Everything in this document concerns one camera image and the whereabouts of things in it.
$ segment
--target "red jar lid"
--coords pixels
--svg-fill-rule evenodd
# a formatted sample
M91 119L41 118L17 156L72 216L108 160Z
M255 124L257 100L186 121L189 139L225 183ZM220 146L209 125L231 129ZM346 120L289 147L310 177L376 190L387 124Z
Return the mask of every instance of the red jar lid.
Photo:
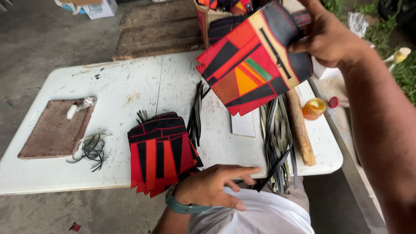
M336 108L337 106L339 106L339 99L337 97L331 97L329 100L329 107Z

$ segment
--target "wooden stick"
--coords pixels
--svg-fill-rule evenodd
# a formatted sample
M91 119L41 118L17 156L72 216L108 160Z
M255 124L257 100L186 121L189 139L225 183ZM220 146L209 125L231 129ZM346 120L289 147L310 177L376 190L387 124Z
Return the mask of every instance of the wooden stick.
M303 119L302 107L300 106L299 96L293 88L286 92L287 101L290 108L290 118L292 120L292 129L299 147L299 153L302 157L303 163L306 166L316 164L316 159L313 154L311 142L309 141L308 133Z

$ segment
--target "grass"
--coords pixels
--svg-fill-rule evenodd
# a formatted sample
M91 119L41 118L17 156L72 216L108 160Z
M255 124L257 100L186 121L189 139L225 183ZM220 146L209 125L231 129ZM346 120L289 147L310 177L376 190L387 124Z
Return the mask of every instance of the grass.
M344 0L321 0L324 6L336 15L344 25L347 25L347 17L342 14ZM378 10L378 1L367 4L354 4L355 12L362 14L376 15ZM397 27L396 16L389 17L389 20L382 21L375 26L369 25L364 39L372 42L376 47L382 59L392 55L400 47L408 46L408 44L392 47L390 45L390 36ZM396 82L399 84L407 98L416 107L416 52L412 51L410 55L400 64L397 65L393 72Z

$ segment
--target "white shirt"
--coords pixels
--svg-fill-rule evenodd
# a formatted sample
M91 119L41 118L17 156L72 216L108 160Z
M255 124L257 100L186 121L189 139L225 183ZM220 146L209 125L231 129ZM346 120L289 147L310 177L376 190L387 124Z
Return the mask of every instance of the white shirt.
M224 192L240 198L246 211L213 207L195 214L189 222L189 234L314 234L308 212L300 205L273 193L251 189Z

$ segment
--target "left hand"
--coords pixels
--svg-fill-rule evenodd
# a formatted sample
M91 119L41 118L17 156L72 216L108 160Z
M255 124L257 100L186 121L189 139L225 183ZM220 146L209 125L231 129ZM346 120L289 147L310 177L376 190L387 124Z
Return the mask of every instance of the left hand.
M217 164L186 178L178 185L173 197L181 204L195 203L201 206L224 206L244 211L243 201L224 193L224 186L238 192L240 187L231 179L240 177L246 184L253 185L254 180L249 175L260 170L259 167Z

